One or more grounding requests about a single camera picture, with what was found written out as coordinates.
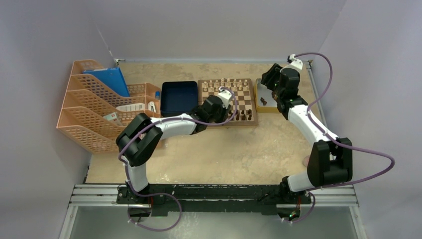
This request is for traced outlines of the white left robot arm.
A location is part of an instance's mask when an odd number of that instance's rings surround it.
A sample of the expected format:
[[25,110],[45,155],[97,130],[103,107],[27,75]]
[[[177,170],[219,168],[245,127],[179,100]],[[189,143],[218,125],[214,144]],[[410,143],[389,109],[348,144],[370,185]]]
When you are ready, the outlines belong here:
[[230,103],[233,99],[232,95],[222,93],[212,95],[188,113],[175,117],[150,118],[144,113],[138,114],[116,139],[118,159],[125,168],[130,199],[141,204],[148,197],[156,196],[147,190],[146,163],[161,140],[197,134],[208,126],[229,122],[228,114],[236,108]]

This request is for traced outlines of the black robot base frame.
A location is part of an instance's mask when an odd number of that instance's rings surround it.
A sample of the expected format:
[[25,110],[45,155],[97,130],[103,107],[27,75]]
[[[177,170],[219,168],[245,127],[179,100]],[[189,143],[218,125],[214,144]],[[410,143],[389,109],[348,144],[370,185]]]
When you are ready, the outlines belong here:
[[169,212],[261,213],[293,218],[300,215],[300,206],[311,204],[304,192],[286,193],[281,184],[149,184],[143,192],[154,197],[136,197],[127,186],[117,189],[118,204],[152,207],[152,216]]

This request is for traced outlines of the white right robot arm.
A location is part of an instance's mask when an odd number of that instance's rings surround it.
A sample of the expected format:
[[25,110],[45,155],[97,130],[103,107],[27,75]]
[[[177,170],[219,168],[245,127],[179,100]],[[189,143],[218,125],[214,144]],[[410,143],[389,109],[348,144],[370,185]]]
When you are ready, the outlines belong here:
[[262,74],[261,85],[272,92],[278,111],[291,122],[312,146],[307,170],[282,180],[280,198],[294,201],[299,192],[352,179],[352,146],[348,138],[339,138],[314,116],[308,103],[298,94],[300,69],[275,63]]

